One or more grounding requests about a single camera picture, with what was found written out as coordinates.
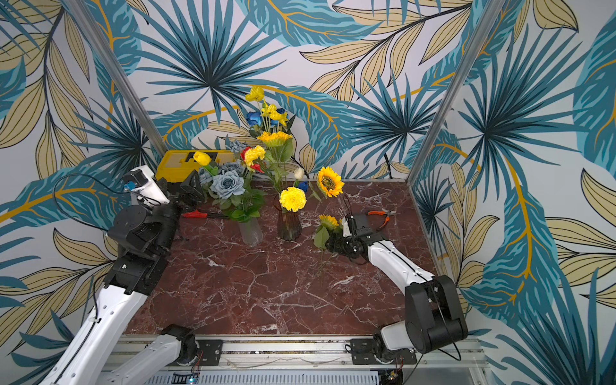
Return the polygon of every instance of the yellow carnation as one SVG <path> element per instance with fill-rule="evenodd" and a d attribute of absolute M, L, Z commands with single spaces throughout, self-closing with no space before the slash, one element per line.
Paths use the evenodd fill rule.
<path fill-rule="evenodd" d="M 259 86 L 253 86 L 250 89 L 250 93 L 246 95 L 246 100 L 249 102 L 260 102 L 265 97 L 265 92 L 263 92 L 263 88 Z"/>
<path fill-rule="evenodd" d="M 338 221 L 331 215 L 321 215 L 318 217 L 321 224 L 328 230 L 335 230 L 338 227 Z"/>
<path fill-rule="evenodd" d="M 278 131 L 273 134 L 270 134 L 269 132 L 264 132 L 263 134 L 257 136 L 257 139 L 265 143 L 268 147 L 280 147 L 285 144 L 287 139 L 291 139 L 292 137 L 293 136 L 289 134 Z"/>
<path fill-rule="evenodd" d="M 252 166 L 253 162 L 257 158 L 259 159 L 265 158 L 265 150 L 261 146 L 251 148 L 250 150 L 246 151 L 246 153 L 244 154 L 244 162 L 246 163 L 248 167 Z"/>
<path fill-rule="evenodd" d="M 296 212 L 306 205 L 306 194 L 297 187 L 289 187 L 280 193 L 280 206 Z"/>

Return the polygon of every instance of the orange-handled pliers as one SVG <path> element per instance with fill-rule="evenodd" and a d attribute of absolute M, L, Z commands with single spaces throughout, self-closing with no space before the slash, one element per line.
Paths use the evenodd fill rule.
<path fill-rule="evenodd" d="M 376 231 L 381 231 L 389 223 L 390 217 L 393 216 L 393 215 L 396 215 L 396 211 L 395 210 L 393 210 L 393 211 L 387 211 L 387 210 L 383 210 L 383 211 L 369 211 L 367 213 L 367 215 L 380 215 L 380 216 L 384 216 L 385 217 L 385 221 L 383 221 L 383 224 L 378 229 L 376 229 Z"/>

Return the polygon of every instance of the red-handled pliers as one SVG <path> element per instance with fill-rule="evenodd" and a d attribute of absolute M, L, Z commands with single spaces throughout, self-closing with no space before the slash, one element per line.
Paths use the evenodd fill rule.
<path fill-rule="evenodd" d="M 396 215 L 396 211 L 395 210 L 393 210 L 393 211 L 387 211 L 387 210 L 383 210 L 383 211 L 369 211 L 367 213 L 367 215 L 380 215 L 380 216 L 384 216 L 385 217 L 385 221 L 383 221 L 383 224 L 378 229 L 376 229 L 376 231 L 381 231 L 389 223 L 390 217 L 393 216 L 393 215 Z"/>

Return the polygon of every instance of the clear glass vase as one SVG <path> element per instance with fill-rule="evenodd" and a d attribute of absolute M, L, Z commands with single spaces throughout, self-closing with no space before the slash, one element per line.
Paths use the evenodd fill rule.
<path fill-rule="evenodd" d="M 278 238 L 285 241 L 293 241 L 302 234 L 302 224 L 299 221 L 299 213 L 287 211 L 280 207 L 277 202 L 274 207 L 278 210 Z"/>
<path fill-rule="evenodd" d="M 248 246 L 256 246 L 263 240 L 263 231 L 256 218 L 251 218 L 248 222 L 238 222 L 240 226 L 241 239 Z"/>

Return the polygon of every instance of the blue rose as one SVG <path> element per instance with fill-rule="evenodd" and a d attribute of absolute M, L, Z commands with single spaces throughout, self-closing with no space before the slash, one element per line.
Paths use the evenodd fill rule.
<path fill-rule="evenodd" d="M 248 122 L 248 126 L 260 126 L 263 122 L 263 118 L 261 118 L 261 114 L 258 112 L 249 112 L 246 114 L 246 121 Z"/>
<path fill-rule="evenodd" d="M 241 175 L 245 169 L 246 166 L 244 166 L 240 160 L 228 162 L 221 166 L 221 171 L 237 171 L 238 175 Z"/>
<path fill-rule="evenodd" d="M 308 182 L 301 182 L 298 184 L 298 189 L 302 190 L 304 193 L 308 193 Z"/>
<path fill-rule="evenodd" d="M 244 178 L 237 174 L 237 171 L 226 171 L 215 175 L 210 190 L 217 193 L 220 199 L 227 199 L 231 195 L 242 195 L 244 188 Z"/>

